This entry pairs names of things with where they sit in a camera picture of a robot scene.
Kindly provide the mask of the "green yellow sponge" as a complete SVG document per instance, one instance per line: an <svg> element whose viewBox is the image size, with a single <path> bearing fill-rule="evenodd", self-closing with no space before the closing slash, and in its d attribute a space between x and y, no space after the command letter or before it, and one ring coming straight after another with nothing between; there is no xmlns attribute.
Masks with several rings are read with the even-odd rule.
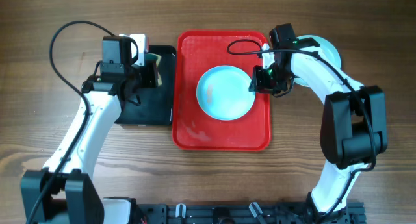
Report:
<svg viewBox="0 0 416 224"><path fill-rule="evenodd" d="M154 53L145 54L145 62L146 63L154 62L156 64L159 64L161 59L162 59L162 56L158 55L158 54L154 54Z"/></svg>

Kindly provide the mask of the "light blue plate top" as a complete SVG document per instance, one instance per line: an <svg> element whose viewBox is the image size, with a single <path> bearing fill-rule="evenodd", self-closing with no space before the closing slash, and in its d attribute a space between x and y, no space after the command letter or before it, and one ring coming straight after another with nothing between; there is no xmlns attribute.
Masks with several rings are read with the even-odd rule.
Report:
<svg viewBox="0 0 416 224"><path fill-rule="evenodd" d="M196 98L200 108L211 118L233 121L253 107L255 93L249 91L249 75L230 65L206 71L198 81Z"/></svg>

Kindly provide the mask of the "light blue plate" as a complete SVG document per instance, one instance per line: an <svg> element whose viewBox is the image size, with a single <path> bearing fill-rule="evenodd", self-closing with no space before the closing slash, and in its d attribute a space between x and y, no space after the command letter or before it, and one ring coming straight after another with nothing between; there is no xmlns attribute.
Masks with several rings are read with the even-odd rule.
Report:
<svg viewBox="0 0 416 224"><path fill-rule="evenodd" d="M341 57L335 46L326 39L315 35L303 35L296 38L298 50L318 52L321 58L336 69L341 69ZM326 88L335 82L333 72L321 61L312 56L293 53L291 58L292 72L296 76L294 82L310 88Z"/></svg>
<svg viewBox="0 0 416 224"><path fill-rule="evenodd" d="M196 98L200 108L211 118L233 121L253 107L255 93L249 91L249 75L230 65L206 71L198 81Z"/></svg>

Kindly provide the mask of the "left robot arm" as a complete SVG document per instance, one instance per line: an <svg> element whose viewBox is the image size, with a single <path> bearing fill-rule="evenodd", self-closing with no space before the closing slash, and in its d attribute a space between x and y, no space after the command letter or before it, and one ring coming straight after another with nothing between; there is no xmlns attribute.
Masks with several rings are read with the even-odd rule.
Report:
<svg viewBox="0 0 416 224"><path fill-rule="evenodd" d="M79 109L64 139L40 170L28 170L21 194L28 223L134 223L142 218L135 199L100 198L92 175L105 138L126 102L139 105L138 90L159 84L157 62L100 62L76 92Z"/></svg>

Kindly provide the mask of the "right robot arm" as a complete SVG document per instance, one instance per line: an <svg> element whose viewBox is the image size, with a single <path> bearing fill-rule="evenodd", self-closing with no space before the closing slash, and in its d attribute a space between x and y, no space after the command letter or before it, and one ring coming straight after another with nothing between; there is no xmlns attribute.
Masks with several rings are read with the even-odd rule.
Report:
<svg viewBox="0 0 416 224"><path fill-rule="evenodd" d="M317 185L308 193L305 216L313 222L338 218L357 177L370 172L387 149L385 95L378 86L350 78L317 47L282 49L286 61L256 66L251 90L259 81L303 79L324 105L320 146L326 162Z"/></svg>

